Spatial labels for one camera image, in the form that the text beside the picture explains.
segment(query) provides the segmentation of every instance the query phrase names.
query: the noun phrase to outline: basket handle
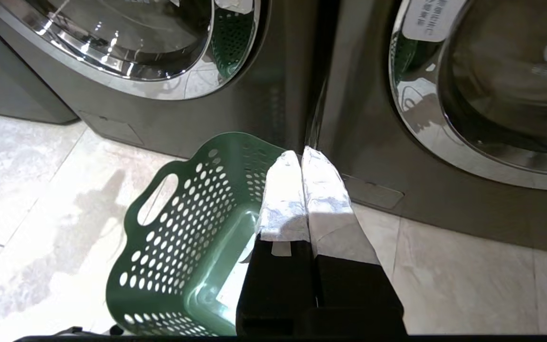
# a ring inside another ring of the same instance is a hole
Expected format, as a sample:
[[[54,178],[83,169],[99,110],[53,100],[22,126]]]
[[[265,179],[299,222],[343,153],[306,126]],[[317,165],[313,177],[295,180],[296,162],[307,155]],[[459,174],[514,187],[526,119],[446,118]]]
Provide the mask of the basket handle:
[[[155,177],[153,177],[143,193],[141,193],[141,195],[139,195],[139,197],[137,197],[137,199],[128,207],[126,216],[124,216],[123,220],[124,229],[127,230],[128,227],[136,225],[142,226],[141,223],[139,223],[139,211],[143,208],[143,205],[145,205],[149,197],[158,189],[161,182],[163,182],[167,176],[173,175],[175,173],[174,169],[177,169],[177,166],[182,167],[183,164],[184,162],[182,161],[171,161],[159,169],[158,173],[156,173]]]

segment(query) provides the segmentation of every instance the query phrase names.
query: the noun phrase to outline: front-load washer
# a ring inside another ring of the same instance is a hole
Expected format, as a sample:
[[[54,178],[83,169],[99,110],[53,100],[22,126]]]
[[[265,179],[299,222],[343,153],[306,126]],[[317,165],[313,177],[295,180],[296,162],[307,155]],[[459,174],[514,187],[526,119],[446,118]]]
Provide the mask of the front-load washer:
[[[0,36],[100,135],[189,157],[221,132],[299,149],[316,0],[0,0]]]
[[[547,2],[346,0],[327,88],[354,201],[547,249]]]

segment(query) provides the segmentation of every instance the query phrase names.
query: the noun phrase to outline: tile floor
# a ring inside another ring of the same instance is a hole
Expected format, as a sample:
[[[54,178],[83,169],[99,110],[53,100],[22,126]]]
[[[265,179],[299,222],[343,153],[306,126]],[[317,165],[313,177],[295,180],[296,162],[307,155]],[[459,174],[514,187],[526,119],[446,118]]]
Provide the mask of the tile floor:
[[[173,159],[83,123],[0,117],[0,341],[113,324],[104,285],[124,212]],[[169,179],[150,205],[170,197]],[[547,333],[547,252],[354,207],[410,333]]]

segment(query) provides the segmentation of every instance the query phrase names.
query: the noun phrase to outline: washer door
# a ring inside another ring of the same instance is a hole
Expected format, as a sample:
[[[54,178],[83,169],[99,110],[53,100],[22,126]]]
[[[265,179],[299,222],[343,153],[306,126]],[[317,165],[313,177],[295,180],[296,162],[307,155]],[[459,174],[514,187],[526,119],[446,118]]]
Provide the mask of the washer door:
[[[208,95],[245,64],[260,0],[0,0],[0,18],[71,69],[124,93]]]
[[[547,2],[405,0],[389,51],[419,142],[475,175],[547,190]]]

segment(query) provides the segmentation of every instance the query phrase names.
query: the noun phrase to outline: gray appliance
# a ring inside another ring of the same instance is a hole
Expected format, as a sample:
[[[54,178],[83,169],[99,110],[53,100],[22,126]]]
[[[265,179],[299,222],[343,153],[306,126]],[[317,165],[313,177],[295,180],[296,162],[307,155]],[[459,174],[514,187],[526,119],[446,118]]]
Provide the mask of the gray appliance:
[[[228,131],[299,149],[316,0],[0,0],[0,36],[98,134],[189,157]]]
[[[77,116],[0,40],[0,115],[63,124]]]
[[[547,249],[547,2],[346,0],[327,87],[354,201]]]

